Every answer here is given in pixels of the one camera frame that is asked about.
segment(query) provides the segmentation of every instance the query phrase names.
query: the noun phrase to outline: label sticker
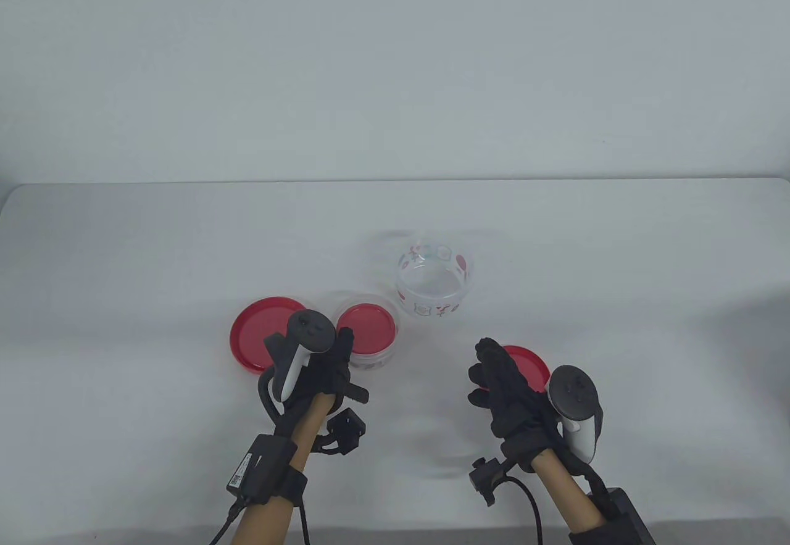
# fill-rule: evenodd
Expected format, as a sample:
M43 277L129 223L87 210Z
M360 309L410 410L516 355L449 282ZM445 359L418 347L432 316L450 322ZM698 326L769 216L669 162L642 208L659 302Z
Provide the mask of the label sticker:
M239 465L239 468L236 469L236 472L231 477L231 482L228 483L230 488L238 489L244 478L244 474L246 473L246 468L249 465L249 460L252 458L251 452L248 452L242 463Z

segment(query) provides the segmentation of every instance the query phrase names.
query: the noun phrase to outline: white vr controller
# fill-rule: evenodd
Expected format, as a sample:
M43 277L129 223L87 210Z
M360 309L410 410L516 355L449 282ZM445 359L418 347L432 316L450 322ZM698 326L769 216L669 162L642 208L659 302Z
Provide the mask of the white vr controller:
M593 380L575 365L561 365L551 374L546 393L560 416L562 437L570 452L581 462L590 463L604 423L604 410Z
M272 396L282 403L293 393L302 367L310 363L310 356L332 348L335 326L316 310L299 310L288 319L285 337L275 333L263 341L274 361Z

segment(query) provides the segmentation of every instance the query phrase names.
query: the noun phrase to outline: forearm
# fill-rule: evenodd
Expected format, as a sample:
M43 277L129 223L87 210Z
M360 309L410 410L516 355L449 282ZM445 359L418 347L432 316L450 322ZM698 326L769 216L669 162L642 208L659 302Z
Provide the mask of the forearm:
M535 457L533 469L571 533L584 533L605 525L604 515L579 488L553 450L544 450Z
M297 471L304 471L315 437L334 402L332 395L316 396L310 410L296 426L291 437L296 443L296 454L291 459L291 466ZM282 497L272 497L265 505L249 506L231 545L282 545L291 524L293 509L293 503Z

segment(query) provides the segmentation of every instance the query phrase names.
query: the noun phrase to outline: red plastic lid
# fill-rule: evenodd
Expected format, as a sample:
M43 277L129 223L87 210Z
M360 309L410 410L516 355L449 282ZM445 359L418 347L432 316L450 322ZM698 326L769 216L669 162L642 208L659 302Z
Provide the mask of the red plastic lid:
M297 310L304 310L304 305L284 296L267 297L245 308L231 327L231 351L239 364L256 375L274 364L263 340L274 333L285 335L288 319Z
M537 393L546 392L551 372L545 362L534 351L517 345L505 345L505 351L516 361L518 371L527 379L530 388Z
M338 328L354 332L354 353L369 356L386 350L397 336L395 319L383 306L364 302L354 305L338 319Z

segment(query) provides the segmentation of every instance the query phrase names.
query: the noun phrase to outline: gloved hand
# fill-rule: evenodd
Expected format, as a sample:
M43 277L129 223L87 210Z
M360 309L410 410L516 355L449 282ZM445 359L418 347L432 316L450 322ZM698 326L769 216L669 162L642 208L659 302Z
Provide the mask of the gloved hand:
M475 346L479 364L469 368L469 380L480 388L469 393L469 402L491 410L491 431L503 438L502 454L533 472L533 459L552 449L571 475L583 475L589 468L559 434L559 416L545 393L530 388L505 348L485 337Z
M348 361L354 347L354 332L348 327L338 330L338 338L330 350L310 356L310 363L300 373L291 396L285 400L285 409L290 409L302 399L310 399L319 393L335 395L335 404L330 413L336 412L343 398L367 403L366 389L351 382Z
M330 413L341 407L346 396L359 403L367 403L370 398L367 390L350 382L348 360L353 347L354 333L350 328L344 327L338 331L338 336L329 350L311 355L310 362L300 370L291 395L283 403L282 414L275 407L268 391L269 381L274 376L274 367L260 376L257 392L264 409L274 421L275 435L290 437L296 424L310 408L314 396L319 393L335 396L335 404Z

